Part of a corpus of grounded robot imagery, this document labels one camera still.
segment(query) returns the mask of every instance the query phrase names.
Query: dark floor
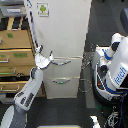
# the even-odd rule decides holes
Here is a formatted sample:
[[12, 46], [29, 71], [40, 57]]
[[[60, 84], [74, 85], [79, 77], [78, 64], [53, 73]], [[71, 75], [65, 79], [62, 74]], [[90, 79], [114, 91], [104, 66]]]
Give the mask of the dark floor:
[[[93, 43], [100, 46], [110, 45], [111, 36], [116, 32], [126, 36], [120, 23], [120, 12], [123, 8], [128, 7], [128, 0], [124, 1], [106, 0], [104, 3], [100, 3], [92, 0], [85, 52], [91, 51]], [[41, 125], [79, 125], [83, 128], [92, 128], [90, 115], [97, 116], [101, 128], [103, 128], [105, 118], [101, 111], [96, 108], [86, 108], [85, 99], [85, 94], [80, 91], [77, 99], [35, 98], [28, 112], [27, 128], [36, 128]], [[0, 120], [9, 106], [0, 103]]]

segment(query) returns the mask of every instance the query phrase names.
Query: drawer handle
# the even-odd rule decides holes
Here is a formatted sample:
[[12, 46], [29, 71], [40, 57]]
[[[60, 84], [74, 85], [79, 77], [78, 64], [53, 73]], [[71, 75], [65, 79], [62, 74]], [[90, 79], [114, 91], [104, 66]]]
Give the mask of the drawer handle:
[[19, 88], [19, 85], [18, 85], [18, 88], [17, 88], [16, 90], [3, 90], [3, 87], [4, 87], [4, 86], [1, 87], [1, 90], [0, 90], [1, 92], [18, 92], [19, 89], [20, 89], [20, 88]]
[[0, 75], [12, 75], [15, 73], [16, 73], [16, 71], [14, 70], [14, 72], [0, 72]]
[[0, 61], [0, 63], [8, 63], [9, 59], [7, 59], [6, 61]]
[[65, 64], [68, 64], [68, 63], [70, 63], [70, 62], [71, 62], [71, 60], [66, 61], [66, 62], [64, 62], [64, 63], [57, 63], [57, 62], [52, 61], [53, 64], [58, 65], [58, 66], [65, 65]]
[[66, 79], [64, 79], [64, 80], [62, 80], [62, 81], [57, 81], [57, 80], [52, 80], [52, 82], [55, 82], [55, 83], [57, 83], [57, 84], [65, 84], [65, 83], [67, 83], [67, 82], [69, 82], [70, 80], [66, 80]]

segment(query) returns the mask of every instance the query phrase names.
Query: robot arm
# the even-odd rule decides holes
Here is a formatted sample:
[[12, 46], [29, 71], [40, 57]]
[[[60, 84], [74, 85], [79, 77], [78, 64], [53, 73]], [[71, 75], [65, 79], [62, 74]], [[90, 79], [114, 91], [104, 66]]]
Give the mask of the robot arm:
[[53, 61], [52, 52], [50, 53], [49, 58], [45, 58], [41, 55], [43, 47], [40, 46], [36, 49], [35, 63], [36, 68], [33, 68], [30, 72], [30, 79], [25, 84], [23, 89], [16, 94], [14, 97], [15, 105], [19, 108], [22, 108], [25, 111], [28, 111], [31, 107], [31, 104], [42, 84], [43, 81], [43, 71], [48, 67], [48, 65]]

